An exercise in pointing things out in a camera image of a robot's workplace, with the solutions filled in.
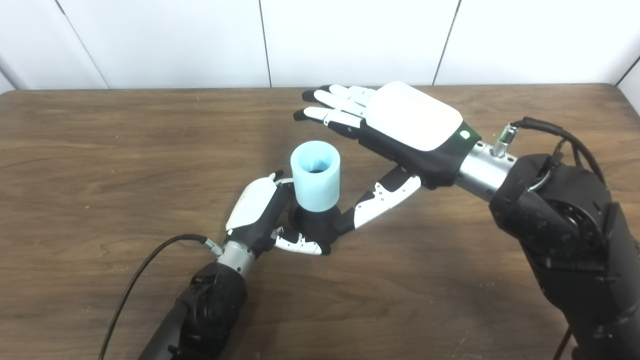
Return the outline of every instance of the blue cylinder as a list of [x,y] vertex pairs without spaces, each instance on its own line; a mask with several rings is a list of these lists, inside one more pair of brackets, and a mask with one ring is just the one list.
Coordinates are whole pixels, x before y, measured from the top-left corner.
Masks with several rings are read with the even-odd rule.
[[340,154],[331,144],[305,142],[291,154],[291,172],[298,204],[319,213],[340,197]]

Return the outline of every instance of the metal cylinder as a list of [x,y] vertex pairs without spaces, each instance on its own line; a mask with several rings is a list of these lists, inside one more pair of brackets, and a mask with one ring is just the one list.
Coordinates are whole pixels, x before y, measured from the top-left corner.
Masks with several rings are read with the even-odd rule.
[[509,148],[509,144],[513,141],[513,139],[518,134],[518,128],[508,124],[502,130],[502,134],[493,145],[493,149],[490,151],[492,156],[496,158],[503,158],[507,154],[507,149]]
[[517,158],[509,154],[498,158],[492,155],[493,147],[478,142],[469,152],[456,176],[456,185],[475,196],[491,201]]
[[245,279],[254,261],[253,252],[247,246],[236,241],[227,242],[224,246],[224,253],[218,258],[219,264],[229,266]]

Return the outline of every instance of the white wall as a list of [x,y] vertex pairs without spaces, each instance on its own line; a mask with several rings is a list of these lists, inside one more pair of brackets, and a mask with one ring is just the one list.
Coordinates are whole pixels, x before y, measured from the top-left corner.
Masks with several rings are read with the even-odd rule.
[[0,69],[19,88],[106,88],[54,0],[0,0]]
[[59,1],[0,0],[18,88],[615,84],[640,55],[640,0]]
[[636,112],[640,114],[640,61],[625,76],[618,87],[636,109]]
[[269,86],[258,0],[59,0],[111,88]]
[[640,55],[638,0],[462,0],[436,85],[617,83]]
[[14,89],[13,85],[11,85],[2,72],[0,72],[0,95]]
[[262,0],[273,86],[431,84],[458,0]]

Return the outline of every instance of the table surface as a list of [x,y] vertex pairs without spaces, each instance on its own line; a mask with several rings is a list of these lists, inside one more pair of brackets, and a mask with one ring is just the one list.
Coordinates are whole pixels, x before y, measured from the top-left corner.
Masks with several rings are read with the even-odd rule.
[[[524,115],[556,122],[602,164],[640,234],[640,121],[609,85],[420,88],[493,142]],[[242,189],[324,140],[342,155],[339,206],[393,167],[313,122],[303,89],[18,91],[0,97],[0,354],[93,359],[130,276],[165,239],[217,240]],[[553,136],[522,131],[518,156]],[[201,266],[166,249],[136,285],[107,352],[135,359]],[[566,324],[517,242],[459,188],[422,190],[333,246],[272,250],[222,359],[547,360]]]

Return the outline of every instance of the robotic hand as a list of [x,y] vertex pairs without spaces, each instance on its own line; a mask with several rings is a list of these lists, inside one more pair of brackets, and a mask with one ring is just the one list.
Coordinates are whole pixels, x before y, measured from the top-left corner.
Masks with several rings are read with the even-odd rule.
[[[640,251],[598,163],[576,137],[526,117],[508,124],[491,146],[455,109],[400,82],[377,91],[323,86],[303,99],[327,108],[305,108],[295,120],[322,122],[398,164],[376,184],[376,193],[366,193],[335,221],[341,234],[420,184],[456,184],[488,201],[498,227],[520,242],[544,295],[569,323],[579,346],[574,359],[640,359]],[[562,140],[551,155],[518,159],[506,151],[519,129]],[[560,161],[565,142],[576,166]]]
[[328,245],[276,226],[293,194],[293,180],[280,176],[282,171],[275,172],[244,189],[227,222],[224,246],[206,244],[218,260],[193,276],[139,359],[216,359],[247,298],[246,276],[262,253],[276,247],[329,254]]

